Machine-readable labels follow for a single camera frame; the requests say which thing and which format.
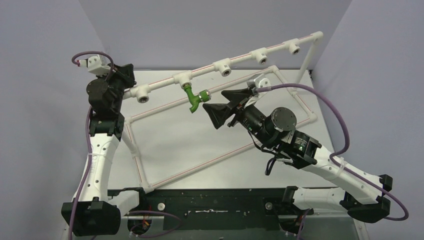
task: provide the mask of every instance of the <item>white pvc pipe frame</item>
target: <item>white pvc pipe frame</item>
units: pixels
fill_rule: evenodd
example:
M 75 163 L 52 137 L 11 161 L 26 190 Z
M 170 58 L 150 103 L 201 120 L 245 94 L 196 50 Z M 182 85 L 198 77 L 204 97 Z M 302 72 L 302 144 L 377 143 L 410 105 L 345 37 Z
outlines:
M 285 49 L 291 51 L 290 46 L 293 46 L 293 44 L 299 45 L 299 44 L 303 44 L 303 43 L 312 42 L 312 44 L 309 48 L 309 51 L 307 52 L 306 57 L 305 57 L 305 59 L 302 63 L 302 66 L 300 67 L 300 70 L 297 73 L 296 79 L 294 81 L 295 83 L 299 83 L 300 80 L 302 79 L 310 61 L 311 61 L 312 56 L 315 53 L 315 49 L 316 49 L 316 47 L 319 43 L 319 40 L 322 39 L 322 37 L 323 37 L 323 33 L 318 31 L 318 32 L 312 33 L 311 35 L 304 36 L 304 37 L 301 37 L 301 38 L 295 38 L 295 39 L 292 39 L 292 40 L 288 40 L 288 41 L 285 41 L 283 43 L 280 43 L 280 44 L 277 44 L 277 45 L 274 45 L 274 46 L 270 46 L 270 47 L 266 47 L 266 48 L 260 48 L 260 49 L 255 50 L 255 51 L 251 51 L 248 54 L 229 58 L 230 66 L 233 65 L 233 64 L 237 64 L 237 63 L 246 61 L 246 60 L 255 59 L 256 56 L 257 56 L 256 54 L 258 52 L 260 54 L 262 54 L 262 53 L 267 54 L 267 53 L 272 53 L 272 52 L 275 52 L 275 51 L 285 50 Z M 207 74 L 207 73 L 210 73 L 210 72 L 214 72 L 214 71 L 218 71 L 218 70 L 215 68 L 215 66 L 213 64 L 211 64 L 211 65 L 208 65 L 208 66 L 204 66 L 204 67 L 195 69 L 193 71 L 186 71 L 186 72 L 183 72 L 183 73 L 191 74 L 189 79 L 192 79 L 193 77 L 198 77 L 198 76 L 201 76 L 201 75 L 204 75 L 204 74 Z M 227 83 L 224 83 L 224 84 L 221 84 L 221 85 L 218 85 L 218 86 L 215 86 L 215 87 L 212 87 L 212 88 L 209 89 L 209 91 L 212 94 L 212 93 L 221 91 L 223 89 L 229 88 L 231 86 L 243 83 L 243 82 L 247 81 L 252 75 L 258 74 L 258 73 L 262 73 L 262 74 L 274 73 L 283 84 L 289 83 L 286 80 L 286 78 L 281 74 L 278 67 L 273 65 L 273 66 L 270 66 L 270 67 L 265 68 L 263 70 L 249 74 L 247 76 L 229 81 Z M 175 81 L 174 76 L 148 84 L 149 90 L 150 91 L 156 90 L 156 89 L 159 89 L 159 88 L 166 87 L 168 85 L 178 84 L 179 82 Z M 125 92 L 124 99 L 130 98 L 130 97 L 136 97 L 134 93 L 137 91 L 137 88 L 139 88 L 139 87 L 141 87 L 141 86 L 133 87 L 132 89 L 130 89 L 130 91 Z M 298 122 L 296 127 L 300 128 L 304 125 L 307 125 L 307 124 L 310 124 L 310 123 L 313 123 L 314 121 L 316 121 L 317 115 L 305 104 L 305 102 L 301 99 L 301 97 L 297 93 L 296 89 L 295 88 L 287 88 L 287 91 L 298 102 L 298 104 L 301 106 L 301 108 L 307 114 L 307 119 Z M 176 107 L 178 105 L 181 105 L 181 104 L 184 104 L 184 103 L 187 103 L 187 102 L 189 102 L 189 99 L 187 97 L 181 98 L 179 100 L 170 102 L 170 103 L 162 105 L 160 107 L 156 107 L 154 109 L 145 111 L 143 113 L 131 116 L 130 118 L 125 120 L 125 127 L 124 127 L 124 131 L 122 132 L 122 140 L 128 146 L 128 148 L 131 152 L 131 156 L 134 159 L 136 167 L 137 167 L 138 177 L 139 177 L 139 180 L 140 180 L 140 186 L 144 188 L 144 191 L 146 193 L 150 193 L 157 188 L 164 187 L 166 185 L 169 185 L 171 183 L 179 181 L 179 180 L 181 180 L 181 179 L 183 179 L 187 176 L 190 176 L 194 173 L 200 172 L 200 171 L 202 171 L 202 170 L 204 170 L 204 169 L 206 169 L 210 166 L 213 166 L 217 163 L 220 163 L 220 162 L 222 162 L 226 159 L 229 159 L 229 158 L 231 158 L 231 157 L 233 157 L 237 154 L 240 154 L 240 153 L 243 153 L 243 152 L 245 152 L 249 149 L 252 149 L 255 146 L 253 143 L 250 143 L 250 144 L 242 146 L 242 147 L 240 147 L 236 150 L 228 152 L 228 153 L 226 153 L 222 156 L 211 159 L 211 160 L 206 161 L 202 164 L 198 164 L 198 165 L 193 166 L 191 168 L 188 168 L 188 169 L 186 169 L 182 172 L 179 172 L 177 174 L 169 176 L 169 177 L 167 177 L 167 178 L 165 178 L 161 181 L 155 182 L 153 184 L 149 183 L 147 181 L 146 174 L 145 174 L 144 167 L 143 167 L 143 163 L 141 161 L 140 150 L 139 150 L 139 147 L 136 143 L 136 139 L 135 139 L 135 136 L 134 136 L 134 133 L 133 133 L 132 123 L 134 121 L 144 119 L 148 116 L 163 112 L 165 110 L 168 110 L 170 108 Z

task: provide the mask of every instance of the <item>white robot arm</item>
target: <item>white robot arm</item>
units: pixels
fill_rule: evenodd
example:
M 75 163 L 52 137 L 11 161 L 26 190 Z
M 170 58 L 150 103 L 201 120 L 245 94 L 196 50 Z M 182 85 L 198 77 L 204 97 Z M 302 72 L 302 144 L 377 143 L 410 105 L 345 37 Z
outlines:
M 234 116 L 228 127 L 240 123 L 251 136 L 255 136 L 262 152 L 273 154 L 265 174 L 269 174 L 275 161 L 281 161 L 296 169 L 316 174 L 338 187 L 301 188 L 286 187 L 283 203 L 301 212 L 307 209 L 329 209 L 347 212 L 351 217 L 366 223 L 375 223 L 390 213 L 390 201 L 384 193 L 346 170 L 360 175 L 365 180 L 383 190 L 392 189 L 393 179 L 388 175 L 376 176 L 362 171 L 342 157 L 334 156 L 316 139 L 296 130 L 295 114 L 284 107 L 276 108 L 265 116 L 255 107 L 265 92 L 257 92 L 267 79 L 256 74 L 247 81 L 247 88 L 224 90 L 221 94 L 229 100 L 227 104 L 204 103 L 214 127 L 220 128 L 226 120 Z
M 136 84 L 133 65 L 117 66 L 111 61 L 108 66 L 100 55 L 75 64 L 84 65 L 97 76 L 86 88 L 92 108 L 88 116 L 92 151 L 85 165 L 88 173 L 84 172 L 74 200 L 62 205 L 61 214 L 70 226 L 73 225 L 76 236 L 114 235 L 119 230 L 121 217 L 137 207 L 140 196 L 144 195 L 143 188 L 138 187 L 126 188 L 111 200 L 108 197 L 111 166 L 124 131 L 121 114 L 124 90 Z

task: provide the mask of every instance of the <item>green valve handle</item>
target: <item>green valve handle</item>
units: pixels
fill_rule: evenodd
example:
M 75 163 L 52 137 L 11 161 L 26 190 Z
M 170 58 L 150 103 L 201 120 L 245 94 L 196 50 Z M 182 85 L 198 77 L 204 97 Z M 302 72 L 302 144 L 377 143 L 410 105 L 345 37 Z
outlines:
M 184 92 L 187 93 L 188 101 L 191 103 L 190 112 L 194 113 L 199 107 L 200 103 L 206 103 L 211 100 L 211 92 L 208 90 L 203 90 L 199 92 L 198 95 L 194 95 L 192 91 L 192 86 L 190 84 L 185 84 L 183 86 Z

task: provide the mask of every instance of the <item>lavender wall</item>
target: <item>lavender wall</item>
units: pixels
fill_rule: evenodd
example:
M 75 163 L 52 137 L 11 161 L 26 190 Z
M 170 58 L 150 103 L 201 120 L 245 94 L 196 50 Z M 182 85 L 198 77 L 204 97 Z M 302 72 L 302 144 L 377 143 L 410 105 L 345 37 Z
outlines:
M 103 50 L 78 1 L 0 1 L 0 239 L 57 240 L 85 164 L 80 51 Z
M 137 69 L 195 69 L 322 31 L 314 66 L 352 0 L 80 0 L 104 47 Z M 269 65 L 298 69 L 296 56 Z M 263 68 L 254 60 L 235 67 Z
M 345 159 L 391 175 L 393 194 L 410 211 L 407 221 L 369 224 L 372 240 L 424 239 L 423 12 L 424 1 L 353 0 L 312 73 L 349 128 Z M 339 123 L 322 108 L 341 149 Z M 402 215 L 395 203 L 391 212 Z

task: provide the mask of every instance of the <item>purple cable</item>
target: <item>purple cable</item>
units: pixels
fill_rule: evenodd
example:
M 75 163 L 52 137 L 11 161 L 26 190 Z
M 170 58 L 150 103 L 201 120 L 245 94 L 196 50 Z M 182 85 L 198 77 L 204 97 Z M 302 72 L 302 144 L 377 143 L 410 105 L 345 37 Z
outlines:
M 107 55 L 106 53 L 103 53 L 101 51 L 83 51 L 83 52 L 80 52 L 80 53 L 76 54 L 75 56 L 73 56 L 71 61 L 72 61 L 73 64 L 79 65 L 79 63 L 76 62 L 76 59 L 78 57 L 81 57 L 83 55 L 88 55 L 88 54 L 98 54 L 98 55 L 105 56 L 106 58 L 109 59 L 109 61 L 110 61 L 110 71 L 106 76 L 106 80 L 109 79 L 110 76 L 112 75 L 112 72 L 113 72 L 115 65 L 114 65 L 114 61 L 112 60 L 111 56 Z M 84 175 L 82 176 L 81 182 L 79 183 L 79 186 L 78 186 L 78 190 L 76 191 L 75 198 L 73 199 L 72 211 L 70 213 L 69 229 L 68 229 L 68 235 L 67 235 L 69 240 L 72 240 L 72 233 L 73 233 L 74 221 L 75 221 L 75 212 L 77 211 L 78 199 L 80 199 L 80 195 L 81 195 L 81 192 L 83 191 L 83 186 L 84 186 L 84 184 L 87 180 L 87 177 L 89 175 L 90 167 L 92 165 L 92 160 L 93 160 L 92 155 L 91 155 L 93 153 L 93 150 L 92 150 L 92 144 L 90 142 L 90 134 L 89 134 L 91 111 L 92 111 L 92 108 L 90 107 L 88 109 L 87 118 L 85 119 L 85 137 L 86 137 L 86 140 L 87 140 L 87 148 L 88 148 L 87 167 L 85 168 Z
M 302 239 L 302 238 L 301 238 L 301 233 L 302 233 L 303 227 L 304 227 L 304 225 L 305 225 L 305 219 L 306 219 L 306 216 L 308 215 L 308 213 L 309 213 L 309 211 L 310 211 L 310 210 L 311 210 L 310 208 L 309 208 L 309 209 L 307 209 L 307 210 L 304 212 L 304 214 L 303 214 L 302 221 L 300 222 L 300 226 L 299 226 L 299 231 L 297 232 L 296 240 L 301 240 L 301 239 Z
M 302 84 L 297 84 L 297 83 L 285 83 L 285 84 L 279 84 L 279 85 L 275 85 L 275 86 L 268 86 L 268 87 L 262 87 L 262 88 L 258 88 L 257 92 L 258 93 L 262 93 L 262 92 L 269 92 L 275 89 L 282 89 L 282 88 L 300 88 L 300 89 L 304 89 L 307 90 L 313 94 L 315 94 L 319 99 L 321 99 L 330 109 L 331 111 L 334 113 L 335 117 L 337 118 L 338 122 L 340 123 L 341 129 L 343 130 L 343 135 L 344 135 L 344 147 L 343 149 L 333 152 L 332 154 L 330 154 L 329 158 L 330 160 L 337 165 L 338 167 L 340 167 L 340 163 L 338 163 L 335 159 L 334 156 L 340 155 L 345 153 L 348 148 L 349 145 L 351 143 L 351 140 L 349 138 L 349 132 L 348 132 L 348 127 L 346 126 L 345 121 L 342 118 L 342 115 L 340 114 L 340 112 L 337 110 L 337 108 L 332 104 L 332 102 L 326 98 L 324 95 L 322 95 L 320 92 L 318 92 L 317 90 L 313 89 L 312 87 L 309 86 L 305 86 Z M 358 179 L 364 181 L 365 183 L 373 186 L 374 188 L 376 188 L 377 190 L 381 191 L 383 194 L 389 196 L 391 199 L 393 199 L 403 210 L 404 212 L 404 216 L 403 217 L 389 217 L 386 216 L 385 219 L 387 220 L 391 220 L 391 221 L 404 221 L 406 219 L 408 219 L 408 217 L 410 216 L 407 208 L 405 207 L 405 205 L 398 199 L 396 198 L 393 194 L 391 194 L 390 192 L 384 190 L 383 188 L 377 186 L 376 184 L 374 184 L 373 182 L 369 181 L 368 179 L 362 177 L 361 175 L 357 174 L 356 172 L 352 171 L 351 169 L 345 167 L 344 170 L 350 174 L 352 174 L 353 176 L 357 177 Z
M 161 232 L 161 233 L 158 233 L 158 234 L 154 234 L 154 235 L 149 235 L 149 236 L 144 236 L 144 235 L 138 236 L 139 238 L 144 238 L 144 239 L 156 238 L 156 237 L 159 237 L 159 236 L 162 236 L 162 235 L 165 235 L 165 234 L 169 234 L 170 232 L 177 230 L 183 224 L 183 221 L 181 220 L 181 218 L 179 218 L 179 217 L 177 217 L 173 214 L 167 213 L 167 212 L 140 210 L 140 211 L 130 211 L 129 214 L 158 214 L 158 215 L 168 216 L 168 217 L 174 218 L 174 219 L 179 221 L 179 224 L 176 227 L 171 228 L 167 231 L 164 231 L 164 232 Z M 132 232 L 137 226 L 138 225 L 133 226 L 130 229 L 130 231 Z

